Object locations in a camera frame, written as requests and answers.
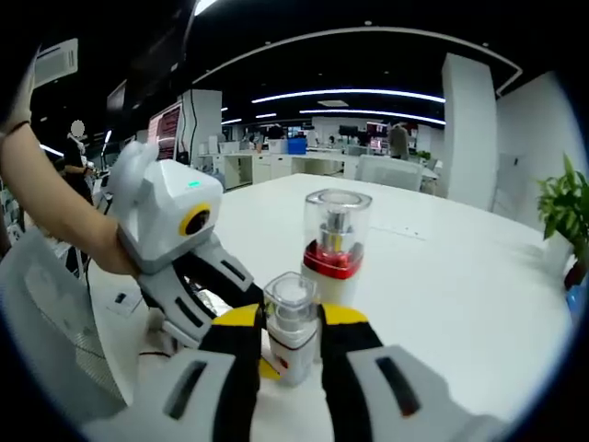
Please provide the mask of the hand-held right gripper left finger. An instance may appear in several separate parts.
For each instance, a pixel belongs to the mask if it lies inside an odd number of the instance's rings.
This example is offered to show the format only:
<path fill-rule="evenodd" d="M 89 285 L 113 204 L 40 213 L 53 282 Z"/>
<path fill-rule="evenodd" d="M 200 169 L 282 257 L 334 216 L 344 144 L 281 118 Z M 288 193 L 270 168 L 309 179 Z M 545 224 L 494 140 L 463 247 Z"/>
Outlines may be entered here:
<path fill-rule="evenodd" d="M 144 372 L 133 402 L 84 426 L 89 441 L 248 441 L 260 388 L 261 310 L 213 320 L 199 348 Z"/>

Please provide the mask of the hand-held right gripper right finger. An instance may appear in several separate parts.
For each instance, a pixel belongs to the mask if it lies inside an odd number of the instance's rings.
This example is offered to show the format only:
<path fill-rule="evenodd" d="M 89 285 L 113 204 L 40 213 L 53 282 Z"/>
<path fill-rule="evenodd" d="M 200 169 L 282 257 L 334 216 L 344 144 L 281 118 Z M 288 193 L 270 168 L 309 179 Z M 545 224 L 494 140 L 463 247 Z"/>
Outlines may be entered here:
<path fill-rule="evenodd" d="M 354 308 L 321 304 L 322 388 L 337 441 L 499 441 L 505 424 L 456 403 L 447 381 L 381 343 Z"/>

